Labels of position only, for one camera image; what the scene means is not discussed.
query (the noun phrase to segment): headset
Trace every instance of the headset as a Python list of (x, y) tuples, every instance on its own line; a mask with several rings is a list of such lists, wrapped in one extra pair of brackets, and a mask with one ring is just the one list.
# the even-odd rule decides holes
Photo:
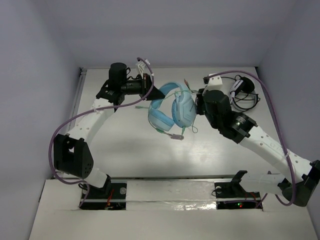
[(179, 88), (180, 91), (174, 94), (175, 100), (171, 107), (172, 118), (158, 110), (163, 102), (163, 99), (158, 99), (153, 100), (150, 103), (148, 120), (160, 133), (169, 131), (173, 125), (176, 124), (178, 127), (182, 128), (181, 135), (165, 134), (169, 135), (172, 139), (182, 140), (184, 129), (193, 125), (197, 115), (196, 104), (191, 96), (191, 91), (185, 84), (180, 84), (178, 82), (168, 82), (160, 87), (159, 91), (166, 96), (171, 90), (177, 88)]
[[(235, 97), (237, 96), (240, 91), (246, 93), (246, 94), (252, 94), (253, 95), (253, 106), (249, 108), (243, 108), (240, 107), (237, 102), (235, 101)], [(229, 99), (230, 104), (238, 111), (245, 112), (250, 109), (253, 109), (259, 102), (260, 98), (258, 94), (255, 92), (255, 84), (252, 80), (245, 76), (241, 76), (240, 79), (236, 80), (233, 86), (230, 88), (229, 91)]]

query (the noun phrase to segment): ear cushion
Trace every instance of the ear cushion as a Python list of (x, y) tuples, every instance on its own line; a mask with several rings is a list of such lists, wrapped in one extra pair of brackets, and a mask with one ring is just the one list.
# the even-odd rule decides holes
[(246, 94), (250, 94), (255, 90), (255, 84), (247, 77), (240, 78), (244, 82), (242, 91)]
[(175, 124), (170, 117), (157, 109), (150, 109), (148, 119), (153, 126), (163, 131), (169, 131)]
[(171, 113), (172, 113), (172, 118), (174, 123), (182, 128), (184, 126), (184, 123), (180, 121), (180, 118), (178, 117), (178, 107), (177, 107), (177, 100), (175, 99), (172, 103), (172, 108), (171, 108)]

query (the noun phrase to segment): blue headphones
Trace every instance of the blue headphones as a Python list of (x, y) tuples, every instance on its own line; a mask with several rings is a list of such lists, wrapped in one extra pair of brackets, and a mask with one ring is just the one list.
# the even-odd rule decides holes
[(180, 128), (190, 127), (196, 118), (196, 104), (192, 99), (190, 90), (185, 84), (168, 82), (159, 90), (166, 96), (171, 90), (180, 88), (180, 94), (174, 94), (175, 100), (172, 103), (172, 118), (159, 111), (163, 99), (153, 100), (149, 107), (148, 120), (158, 130), (169, 131), (174, 124)]

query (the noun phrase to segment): white table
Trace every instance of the white table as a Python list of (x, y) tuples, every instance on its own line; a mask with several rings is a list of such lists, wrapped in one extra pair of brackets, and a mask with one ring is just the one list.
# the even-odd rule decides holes
[[(155, 68), (155, 85), (182, 82), (186, 78), (195, 90), (202, 88), (207, 74), (233, 68)], [(253, 67), (238, 68), (256, 74)], [(107, 69), (89, 69), (78, 107), (90, 108), (95, 95), (108, 78)], [(228, 92), (233, 81), (223, 80)], [(247, 114), (273, 138), (276, 130), (261, 86), (257, 107)], [(125, 103), (137, 100), (126, 96)], [(170, 115), (172, 101), (161, 110)], [(119, 109), (102, 126), (90, 150), (98, 167), (111, 177), (173, 177), (234, 175), (238, 170), (250, 173), (277, 172), (259, 156), (222, 137), (204, 116), (198, 116), (199, 132), (185, 131), (183, 141), (171, 140), (148, 124), (147, 111)], [(172, 133), (180, 133), (174, 127)], [(34, 221), (31, 240), (43, 239), (282, 239), (316, 240), (307, 208), (284, 207), (269, 196), (258, 209), (241, 210), (77, 210), (80, 189), (47, 180)]]

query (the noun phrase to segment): gray wall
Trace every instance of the gray wall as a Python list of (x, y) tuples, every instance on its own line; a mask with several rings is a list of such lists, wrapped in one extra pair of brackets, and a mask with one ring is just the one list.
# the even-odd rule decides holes
[[(320, 1), (301, 0), (258, 68), (276, 104), (288, 147), (320, 160)], [(308, 209), (320, 236), (320, 187)]]
[(295, 0), (46, 0), (80, 66), (257, 66)]
[[(0, 239), (28, 239), (79, 69), (43, 1), (0, 1)], [(41, 7), (43, 16), (38, 14)]]

